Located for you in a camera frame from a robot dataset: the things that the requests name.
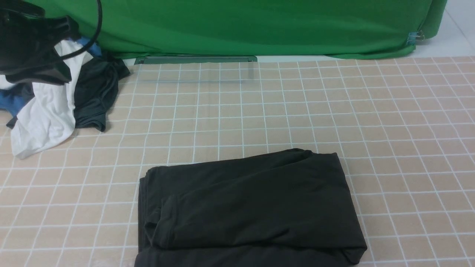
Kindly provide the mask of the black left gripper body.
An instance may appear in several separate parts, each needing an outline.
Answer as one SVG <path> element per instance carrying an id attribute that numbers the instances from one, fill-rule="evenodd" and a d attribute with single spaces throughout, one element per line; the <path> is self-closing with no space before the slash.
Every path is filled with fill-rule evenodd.
<path id="1" fill-rule="evenodd" d="M 2 75 L 36 67 L 41 56 L 60 41 L 45 10 L 23 0 L 2 0 L 0 15 L 0 67 Z"/>

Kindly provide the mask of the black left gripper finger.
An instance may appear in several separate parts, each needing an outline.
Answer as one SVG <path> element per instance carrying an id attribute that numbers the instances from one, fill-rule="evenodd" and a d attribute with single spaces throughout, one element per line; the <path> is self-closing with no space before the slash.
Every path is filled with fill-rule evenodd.
<path id="1" fill-rule="evenodd" d="M 62 86 L 72 81 L 65 62 L 49 63 L 28 60 L 5 60 L 4 75 L 9 83 L 47 83 Z"/>
<path id="2" fill-rule="evenodd" d="M 79 25 L 70 16 L 41 20 L 41 39 L 46 42 L 59 43 L 62 40 L 76 41 L 80 38 Z"/>

